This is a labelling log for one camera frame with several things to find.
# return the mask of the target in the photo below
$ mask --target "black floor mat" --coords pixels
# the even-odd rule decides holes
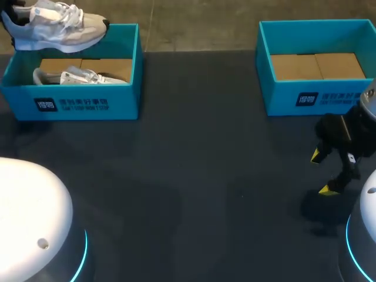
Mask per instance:
[[[374,166],[348,194],[318,197],[341,166],[310,163],[317,120],[266,116],[254,52],[147,53],[140,120],[11,130],[3,117],[0,136],[19,133],[0,153],[66,184],[98,282],[333,282]]]

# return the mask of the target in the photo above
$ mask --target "white sneaker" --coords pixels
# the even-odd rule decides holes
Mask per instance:
[[[33,72],[33,80],[36,85],[128,84],[126,81],[106,75],[75,66],[70,66],[61,73],[45,73],[38,68]]]
[[[5,9],[1,17],[14,38],[15,49],[22,51],[55,48],[64,53],[79,52],[98,43],[109,27],[102,16],[50,0],[39,0],[30,7],[13,6],[12,13]]]

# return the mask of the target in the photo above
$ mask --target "white robot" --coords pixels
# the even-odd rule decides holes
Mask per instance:
[[[366,181],[340,245],[339,267],[345,282],[376,281],[376,171]]]
[[[92,282],[88,234],[48,169],[0,157],[0,281]]]

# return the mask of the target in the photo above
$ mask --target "open box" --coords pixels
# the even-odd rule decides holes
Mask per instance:
[[[256,68],[267,114],[342,114],[376,77],[376,30],[366,19],[260,22]],[[364,79],[277,80],[271,56],[354,53]]]
[[[45,58],[132,59],[132,73],[128,85],[33,85],[33,71]],[[82,52],[16,51],[1,91],[18,120],[137,119],[142,61],[138,25],[110,25],[99,43]]]

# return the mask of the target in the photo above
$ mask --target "screw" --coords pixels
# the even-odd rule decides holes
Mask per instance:
[[[368,97],[372,97],[372,96],[374,95],[374,93],[375,93],[375,90],[370,89],[370,90],[367,92],[367,96],[368,96]]]

